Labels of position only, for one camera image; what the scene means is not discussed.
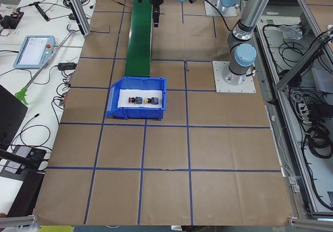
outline green conveyor belt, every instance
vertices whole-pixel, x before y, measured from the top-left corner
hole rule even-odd
[[[151,13],[148,0],[134,0],[125,76],[150,76]]]

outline white table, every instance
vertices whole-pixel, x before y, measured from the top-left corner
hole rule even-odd
[[[26,6],[37,1],[42,0],[21,0],[18,7]],[[58,0],[57,4],[63,6],[62,1],[63,0]],[[56,0],[45,2],[56,3]],[[91,0],[89,4],[83,6],[87,16],[92,16],[94,9],[90,9],[89,6],[94,4],[95,0]],[[50,6],[50,4],[40,4],[40,7],[44,11],[47,10]],[[21,45],[27,35],[53,35],[56,38],[56,44],[59,44],[68,34],[66,29],[68,24],[71,25],[71,29],[79,29],[76,21],[70,20],[68,17],[62,17],[47,22],[34,6],[24,7],[21,9],[21,11],[24,12],[24,16],[19,25],[15,30],[12,30],[8,36],[0,36],[0,44]],[[72,13],[71,9],[66,9],[60,6],[53,6],[46,14],[51,19],[63,15],[69,15],[70,13]],[[2,35],[7,34],[8,31],[9,30],[4,30]],[[65,46],[82,47],[83,43],[84,37],[82,36],[81,32],[77,32],[74,34],[73,38],[65,42]]]
[[[10,50],[19,50],[19,45],[1,45],[0,50],[10,49]],[[35,80],[38,83],[47,82],[48,73],[52,66],[57,65],[60,62],[67,62],[67,60],[72,60],[72,62],[77,63],[79,60],[81,48],[75,47],[63,47],[59,50],[58,54],[51,61],[50,65],[37,77]],[[0,74],[7,72],[13,69],[12,65],[16,58],[17,54],[14,53],[0,53]],[[3,76],[0,76],[0,84],[4,86],[12,94],[20,91],[22,87],[30,79],[29,72],[22,70],[15,70],[9,72]],[[55,114],[51,107],[51,101],[54,96],[56,96],[56,88],[59,84],[62,83],[61,72],[57,68],[52,69],[51,80],[47,85],[36,85],[32,84],[27,91],[26,100],[28,102],[28,111],[23,120],[22,126],[31,119],[37,113],[40,113],[40,116],[34,119],[30,125],[34,124],[43,124],[46,125],[51,131],[51,137],[45,144],[45,146],[52,148],[57,130],[58,124],[55,117]],[[61,118],[62,111],[59,108],[55,108],[59,119]],[[48,136],[48,131],[42,127],[32,128],[27,130],[24,133],[24,141],[27,144],[39,145],[41,144]],[[5,160],[1,160],[0,164],[4,165]],[[15,199],[20,187],[22,185],[21,181],[3,178],[0,177],[0,213],[7,213],[12,205],[13,200]]]

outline metal plate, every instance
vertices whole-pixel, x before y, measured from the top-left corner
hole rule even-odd
[[[229,61],[213,61],[215,87],[217,93],[256,93],[252,77],[246,77],[245,81],[238,86],[229,85],[222,78],[224,68],[229,66]]]
[[[204,2],[204,8],[206,10],[206,16],[220,16],[220,14],[207,2]],[[222,13],[222,15],[224,17],[235,17],[235,16],[237,16],[236,8],[230,7],[230,8],[228,8],[227,11]]]

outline green handle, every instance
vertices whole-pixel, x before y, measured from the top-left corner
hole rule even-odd
[[[23,87],[21,89],[21,91],[15,93],[15,97],[19,100],[22,101],[25,105],[28,105],[28,102],[25,100],[26,97],[26,92],[27,92],[28,88]]]

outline blue plastic bin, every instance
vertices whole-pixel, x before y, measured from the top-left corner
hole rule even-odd
[[[163,93],[162,108],[146,107],[118,107],[121,89],[159,90]],[[141,78],[123,77],[114,83],[110,89],[106,116],[114,115],[118,118],[158,119],[163,118],[167,109],[167,79],[166,78]]]

